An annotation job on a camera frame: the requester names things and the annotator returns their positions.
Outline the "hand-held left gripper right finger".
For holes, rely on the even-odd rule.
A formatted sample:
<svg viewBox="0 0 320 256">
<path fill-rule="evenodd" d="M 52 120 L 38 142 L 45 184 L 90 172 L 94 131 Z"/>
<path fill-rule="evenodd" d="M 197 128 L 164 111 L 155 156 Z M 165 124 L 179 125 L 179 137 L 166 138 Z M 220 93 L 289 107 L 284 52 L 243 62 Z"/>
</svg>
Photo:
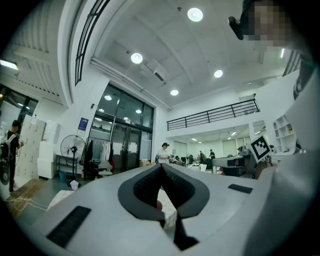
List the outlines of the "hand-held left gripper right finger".
<svg viewBox="0 0 320 256">
<path fill-rule="evenodd" d="M 188 236 L 183 219 L 196 217 L 207 205 L 210 198 L 209 188 L 168 164 L 162 164 L 161 186 L 176 209 L 173 242 L 182 251 L 196 245 L 198 240 Z"/>
</svg>

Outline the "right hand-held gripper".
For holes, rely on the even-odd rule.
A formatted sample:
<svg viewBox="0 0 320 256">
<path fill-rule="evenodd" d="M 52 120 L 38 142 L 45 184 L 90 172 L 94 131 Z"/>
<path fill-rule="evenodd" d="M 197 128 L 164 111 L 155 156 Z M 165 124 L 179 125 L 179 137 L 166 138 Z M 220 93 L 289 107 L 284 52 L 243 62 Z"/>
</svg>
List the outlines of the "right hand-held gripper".
<svg viewBox="0 0 320 256">
<path fill-rule="evenodd" d="M 272 149 L 263 135 L 239 148 L 238 156 L 214 158 L 216 167 L 237 167 L 244 175 L 261 175 L 264 169 L 272 167 L 269 159 Z"/>
</svg>

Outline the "black mezzanine railing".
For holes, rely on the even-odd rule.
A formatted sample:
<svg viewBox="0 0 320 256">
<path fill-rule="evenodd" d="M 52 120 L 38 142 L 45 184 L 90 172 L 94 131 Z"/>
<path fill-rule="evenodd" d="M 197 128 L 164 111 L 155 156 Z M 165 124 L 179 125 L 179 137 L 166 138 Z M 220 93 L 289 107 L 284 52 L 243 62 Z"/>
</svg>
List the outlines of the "black mezzanine railing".
<svg viewBox="0 0 320 256">
<path fill-rule="evenodd" d="M 227 119 L 234 119 L 259 112 L 260 108 L 257 101 L 255 99 L 249 99 L 169 120 L 166 122 L 166 127 L 167 131 L 174 131 Z"/>
</svg>

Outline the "black clothes rack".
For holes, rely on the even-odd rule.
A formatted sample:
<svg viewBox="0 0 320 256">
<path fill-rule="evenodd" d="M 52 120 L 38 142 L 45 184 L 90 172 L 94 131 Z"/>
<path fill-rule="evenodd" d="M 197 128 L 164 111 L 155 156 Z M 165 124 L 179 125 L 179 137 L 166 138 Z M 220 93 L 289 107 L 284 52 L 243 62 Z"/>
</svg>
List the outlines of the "black clothes rack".
<svg viewBox="0 0 320 256">
<path fill-rule="evenodd" d="M 99 164 L 108 161 L 112 165 L 112 173 L 114 174 L 115 165 L 113 161 L 114 149 L 113 143 L 109 140 L 89 137 L 83 153 L 83 169 L 84 178 L 99 179 L 103 178 L 98 174 Z"/>
</svg>

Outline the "beige checked tablecloth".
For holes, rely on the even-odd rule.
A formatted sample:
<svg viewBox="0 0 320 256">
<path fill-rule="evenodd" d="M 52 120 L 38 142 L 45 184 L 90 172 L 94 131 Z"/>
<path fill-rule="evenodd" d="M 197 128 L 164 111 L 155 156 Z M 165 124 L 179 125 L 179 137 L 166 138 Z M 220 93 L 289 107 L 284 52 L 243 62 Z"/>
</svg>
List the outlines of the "beige checked tablecloth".
<svg viewBox="0 0 320 256">
<path fill-rule="evenodd" d="M 66 199 L 70 195 L 74 193 L 73 190 L 60 190 L 54 198 L 49 203 L 47 210 L 55 206 L 56 204 L 60 203 L 62 200 Z M 157 200 L 162 203 L 162 212 L 164 213 L 165 223 L 164 229 L 167 230 L 175 226 L 177 221 L 177 210 L 173 206 L 172 202 L 170 201 L 168 195 L 163 189 L 160 189 L 158 192 Z"/>
</svg>

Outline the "black metal rack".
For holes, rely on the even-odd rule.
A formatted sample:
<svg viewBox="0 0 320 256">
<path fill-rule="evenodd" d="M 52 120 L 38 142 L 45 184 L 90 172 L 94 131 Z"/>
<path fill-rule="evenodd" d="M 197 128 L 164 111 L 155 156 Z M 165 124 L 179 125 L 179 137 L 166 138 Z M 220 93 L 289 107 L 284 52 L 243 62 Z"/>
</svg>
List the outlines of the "black metal rack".
<svg viewBox="0 0 320 256">
<path fill-rule="evenodd" d="M 60 172 L 64 172 L 67 177 L 74 178 L 77 173 L 76 161 L 68 155 L 64 156 L 57 154 L 55 156 L 55 170 L 58 176 L 60 175 Z"/>
</svg>

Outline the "black framed glass entrance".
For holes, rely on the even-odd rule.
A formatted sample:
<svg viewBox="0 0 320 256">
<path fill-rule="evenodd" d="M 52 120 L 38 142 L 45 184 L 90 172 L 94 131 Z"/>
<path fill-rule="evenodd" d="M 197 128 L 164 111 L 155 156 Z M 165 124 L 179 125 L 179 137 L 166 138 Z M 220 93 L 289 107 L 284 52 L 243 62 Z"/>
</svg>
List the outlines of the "black framed glass entrance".
<svg viewBox="0 0 320 256">
<path fill-rule="evenodd" d="M 98 164 L 108 156 L 113 174 L 150 163 L 153 120 L 153 107 L 108 84 L 89 133 L 93 162 Z"/>
</svg>

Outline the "stack of white boxes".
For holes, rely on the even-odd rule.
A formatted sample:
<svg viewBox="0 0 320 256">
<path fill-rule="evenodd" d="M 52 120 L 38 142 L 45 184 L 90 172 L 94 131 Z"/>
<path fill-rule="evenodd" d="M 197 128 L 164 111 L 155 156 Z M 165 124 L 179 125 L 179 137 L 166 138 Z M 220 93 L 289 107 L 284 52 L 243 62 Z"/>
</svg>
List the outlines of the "stack of white boxes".
<svg viewBox="0 0 320 256">
<path fill-rule="evenodd" d="M 46 121 L 37 159 L 37 173 L 41 178 L 52 179 L 56 174 L 54 161 L 60 130 L 61 125 L 58 122 L 52 120 Z"/>
</svg>

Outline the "wooden floor platform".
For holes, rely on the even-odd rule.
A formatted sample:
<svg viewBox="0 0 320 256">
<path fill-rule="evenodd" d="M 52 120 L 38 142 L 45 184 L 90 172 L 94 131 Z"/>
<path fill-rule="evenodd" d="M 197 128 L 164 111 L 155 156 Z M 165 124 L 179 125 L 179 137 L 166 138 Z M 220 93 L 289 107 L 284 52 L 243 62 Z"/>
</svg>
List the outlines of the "wooden floor platform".
<svg viewBox="0 0 320 256">
<path fill-rule="evenodd" d="M 46 210 L 48 206 L 36 202 L 33 198 L 47 181 L 47 179 L 43 178 L 31 179 L 22 187 L 14 191 L 4 202 L 8 203 L 10 208 L 16 209 L 19 212 L 22 212 L 27 206 Z"/>
</svg>

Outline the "white locker cabinet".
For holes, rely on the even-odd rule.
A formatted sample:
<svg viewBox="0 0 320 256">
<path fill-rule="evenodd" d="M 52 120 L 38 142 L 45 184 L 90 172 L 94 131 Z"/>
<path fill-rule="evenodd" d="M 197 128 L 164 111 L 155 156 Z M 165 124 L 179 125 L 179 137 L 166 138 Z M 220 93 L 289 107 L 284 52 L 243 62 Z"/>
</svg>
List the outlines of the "white locker cabinet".
<svg viewBox="0 0 320 256">
<path fill-rule="evenodd" d="M 46 123 L 26 115 L 21 127 L 20 140 L 24 146 L 20 148 L 16 159 L 15 174 L 28 179 L 39 179 L 38 158 L 40 142 L 43 139 Z"/>
</svg>

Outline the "person's green purple jersey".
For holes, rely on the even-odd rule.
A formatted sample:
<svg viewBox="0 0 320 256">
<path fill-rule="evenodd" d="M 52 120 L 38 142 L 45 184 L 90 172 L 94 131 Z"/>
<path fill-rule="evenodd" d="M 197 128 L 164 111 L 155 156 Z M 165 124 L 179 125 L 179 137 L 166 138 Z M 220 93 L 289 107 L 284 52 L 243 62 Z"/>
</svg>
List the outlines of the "person's green purple jersey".
<svg viewBox="0 0 320 256">
<path fill-rule="evenodd" d="M 295 84 L 293 86 L 293 98 L 296 100 L 299 96 L 299 94 L 302 93 L 305 86 L 307 85 L 307 82 L 309 81 L 311 75 L 313 74 L 317 63 L 314 61 L 314 59 L 306 54 L 300 53 L 300 69 L 299 69 L 299 75 L 295 81 Z"/>
</svg>

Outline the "white ceiling pipes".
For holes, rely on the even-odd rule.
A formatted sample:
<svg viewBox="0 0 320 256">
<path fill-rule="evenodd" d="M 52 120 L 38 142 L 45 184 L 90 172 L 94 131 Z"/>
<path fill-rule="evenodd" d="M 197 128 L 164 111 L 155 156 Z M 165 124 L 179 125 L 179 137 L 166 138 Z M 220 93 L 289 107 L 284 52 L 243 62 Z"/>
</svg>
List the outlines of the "white ceiling pipes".
<svg viewBox="0 0 320 256">
<path fill-rule="evenodd" d="M 109 66 L 108 64 L 100 61 L 96 57 L 91 58 L 90 65 L 104 73 L 113 83 L 119 85 L 125 91 L 134 93 L 137 98 L 150 103 L 152 106 L 159 106 L 167 112 L 170 112 L 172 110 L 170 106 L 150 93 L 147 89 L 140 86 L 137 82 L 127 77 L 115 68 Z"/>
</svg>

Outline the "long ceiling tube light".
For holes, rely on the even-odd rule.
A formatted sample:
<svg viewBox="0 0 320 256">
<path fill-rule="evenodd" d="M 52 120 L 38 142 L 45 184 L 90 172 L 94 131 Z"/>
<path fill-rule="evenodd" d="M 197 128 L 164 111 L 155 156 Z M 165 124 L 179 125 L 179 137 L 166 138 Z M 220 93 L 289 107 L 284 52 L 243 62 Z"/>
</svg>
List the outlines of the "long ceiling tube light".
<svg viewBox="0 0 320 256">
<path fill-rule="evenodd" d="M 10 68 L 10 69 L 13 69 L 13 70 L 18 70 L 19 69 L 15 62 L 3 60 L 3 59 L 0 59 L 0 65 L 4 66 L 4 67 L 7 67 L 7 68 Z"/>
</svg>

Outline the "white cubby wall shelf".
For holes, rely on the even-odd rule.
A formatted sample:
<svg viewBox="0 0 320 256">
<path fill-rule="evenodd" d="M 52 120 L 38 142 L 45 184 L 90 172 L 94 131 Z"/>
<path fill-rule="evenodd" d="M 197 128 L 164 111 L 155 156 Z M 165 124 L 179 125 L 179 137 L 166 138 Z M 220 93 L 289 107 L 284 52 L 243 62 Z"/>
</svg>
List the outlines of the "white cubby wall shelf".
<svg viewBox="0 0 320 256">
<path fill-rule="evenodd" d="M 276 140 L 276 152 L 294 152 L 297 136 L 293 130 L 292 124 L 288 121 L 285 115 L 280 116 L 273 122 L 273 129 Z"/>
</svg>

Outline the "black pedestal fan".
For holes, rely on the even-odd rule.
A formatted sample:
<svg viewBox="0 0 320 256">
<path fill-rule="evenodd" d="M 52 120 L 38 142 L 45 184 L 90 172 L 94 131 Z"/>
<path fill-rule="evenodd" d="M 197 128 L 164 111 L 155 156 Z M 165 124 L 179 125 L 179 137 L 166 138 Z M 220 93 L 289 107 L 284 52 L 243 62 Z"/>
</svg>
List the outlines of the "black pedestal fan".
<svg viewBox="0 0 320 256">
<path fill-rule="evenodd" d="M 76 162 L 76 178 L 78 173 L 78 164 L 83 158 L 83 151 L 86 147 L 85 141 L 79 135 L 68 135 L 60 144 L 60 154 L 62 156 L 70 156 Z"/>
</svg>

